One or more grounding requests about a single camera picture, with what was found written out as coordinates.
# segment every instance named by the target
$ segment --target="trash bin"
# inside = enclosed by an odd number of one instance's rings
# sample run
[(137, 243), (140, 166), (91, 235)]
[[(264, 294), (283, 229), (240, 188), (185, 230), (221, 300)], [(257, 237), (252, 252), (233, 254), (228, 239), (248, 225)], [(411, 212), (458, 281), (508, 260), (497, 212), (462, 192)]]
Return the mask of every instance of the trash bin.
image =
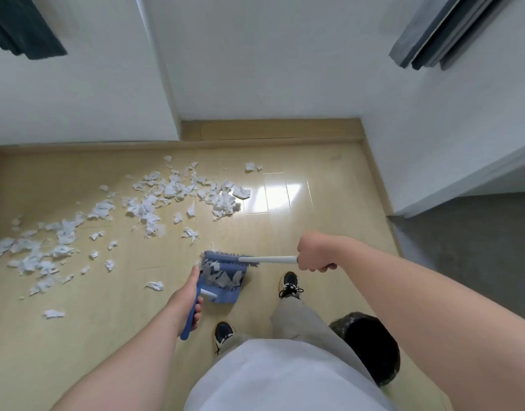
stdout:
[(354, 312), (329, 327), (354, 350), (378, 387), (395, 378), (399, 372), (399, 347), (379, 319)]

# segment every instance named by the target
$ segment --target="leg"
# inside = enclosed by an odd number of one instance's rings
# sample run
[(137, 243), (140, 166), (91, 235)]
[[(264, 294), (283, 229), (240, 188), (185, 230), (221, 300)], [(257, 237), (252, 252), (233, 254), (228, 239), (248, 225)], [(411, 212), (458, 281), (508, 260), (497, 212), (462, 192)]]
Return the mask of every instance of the leg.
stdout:
[(215, 362), (249, 339), (252, 339), (252, 337), (244, 333), (237, 333), (230, 324), (226, 322), (218, 323), (214, 331), (214, 341), (217, 346), (217, 359)]
[(273, 337), (298, 340), (319, 347), (341, 359), (372, 382), (369, 371), (352, 348), (339, 338), (314, 310), (300, 301), (300, 289), (294, 282), (296, 276), (287, 277), (289, 274), (294, 275), (292, 272), (287, 273), (282, 279), (289, 283), (283, 283), (281, 300), (270, 317)]

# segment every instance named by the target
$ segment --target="gray pants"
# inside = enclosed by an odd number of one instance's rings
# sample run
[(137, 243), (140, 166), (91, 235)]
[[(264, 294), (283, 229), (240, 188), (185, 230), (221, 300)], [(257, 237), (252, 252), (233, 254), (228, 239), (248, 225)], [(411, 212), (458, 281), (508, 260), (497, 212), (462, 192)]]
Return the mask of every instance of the gray pants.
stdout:
[[(298, 340), (319, 347), (350, 365), (373, 382), (369, 371), (363, 366), (362, 361), (352, 348), (339, 338), (314, 310), (296, 297), (281, 299), (272, 313), (270, 321), (272, 322), (272, 338)], [(225, 341), (217, 360), (250, 339), (253, 338), (249, 335), (236, 333)]]

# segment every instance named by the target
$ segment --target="black sneaker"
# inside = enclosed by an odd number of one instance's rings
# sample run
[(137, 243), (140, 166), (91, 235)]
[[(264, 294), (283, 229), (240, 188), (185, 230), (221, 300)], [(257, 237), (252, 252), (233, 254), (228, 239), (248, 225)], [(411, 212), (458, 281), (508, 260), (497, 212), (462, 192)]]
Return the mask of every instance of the black sneaker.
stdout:
[(223, 343), (225, 343), (225, 340), (233, 336), (235, 333), (234, 327), (229, 325), (226, 322), (219, 322), (215, 326), (215, 331), (213, 334), (215, 345), (217, 345), (217, 352), (216, 354), (219, 354), (221, 347), (223, 346)]
[(299, 293), (302, 293), (304, 290), (299, 288), (299, 280), (297, 279), (296, 274), (293, 271), (288, 271), (284, 274), (280, 280), (280, 293), (278, 297), (284, 299), (286, 297), (299, 297)]

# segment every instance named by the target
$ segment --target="light wood floor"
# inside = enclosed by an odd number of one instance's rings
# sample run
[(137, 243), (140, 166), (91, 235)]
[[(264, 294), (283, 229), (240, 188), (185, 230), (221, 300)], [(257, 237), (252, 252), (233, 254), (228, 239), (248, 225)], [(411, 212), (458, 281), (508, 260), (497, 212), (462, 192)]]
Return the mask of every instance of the light wood floor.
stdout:
[[(140, 179), (159, 170), (165, 176), (165, 154), (183, 172), (198, 161), (198, 175), (217, 181), (232, 180), (252, 190), (252, 198), (232, 218), (211, 221), (211, 207), (196, 201), (196, 217), (186, 220), (192, 199), (157, 209), (167, 226), (162, 238), (144, 239), (140, 228), (131, 232), (135, 219), (127, 217), (121, 196), (138, 196), (131, 174)], [(263, 172), (246, 174), (246, 162), (264, 166)], [(47, 294), (28, 297), (36, 275), (19, 276), (6, 267), (9, 254), (0, 258), (0, 410), (47, 410), (82, 375), (139, 331), (165, 304), (189, 274), (205, 249), (252, 255), (294, 255), (302, 232), (316, 229), (346, 234), (376, 248), (396, 253), (392, 236), (359, 144), (235, 148), (223, 150), (114, 151), (15, 156), (0, 169), (0, 238), (18, 236), (10, 221), (23, 215), (22, 231), (36, 222), (72, 219), (78, 210), (89, 213), (106, 193), (99, 185), (119, 192), (114, 221), (86, 221), (77, 229), (81, 249), (61, 267), (61, 276), (74, 279), (57, 284)], [(173, 225), (181, 210), (185, 221)], [(189, 226), (201, 235), (193, 246), (181, 239)], [(95, 231), (106, 234), (93, 242)], [(53, 237), (39, 232), (33, 239)], [(118, 247), (108, 252), (110, 241)], [(88, 259), (92, 250), (100, 256)], [(25, 253), (13, 256), (20, 259)], [(105, 261), (115, 269), (107, 273)], [(91, 270), (85, 276), (80, 270)], [(277, 288), (285, 266), (262, 265), (248, 272), (235, 305), (206, 303), (201, 327), (185, 342), (179, 341), (172, 364), (165, 409), (180, 410), (190, 388), (213, 360), (213, 326), (222, 319), (254, 337), (270, 336), (270, 314), (278, 302)], [(352, 311), (370, 309), (342, 271), (327, 274), (298, 272), (305, 290), (302, 299), (326, 321)], [(144, 285), (162, 281), (156, 292)], [(64, 310), (66, 317), (45, 320), (47, 309)], [(407, 410), (450, 409), (443, 393), (406, 355), (401, 371), (385, 392)]]

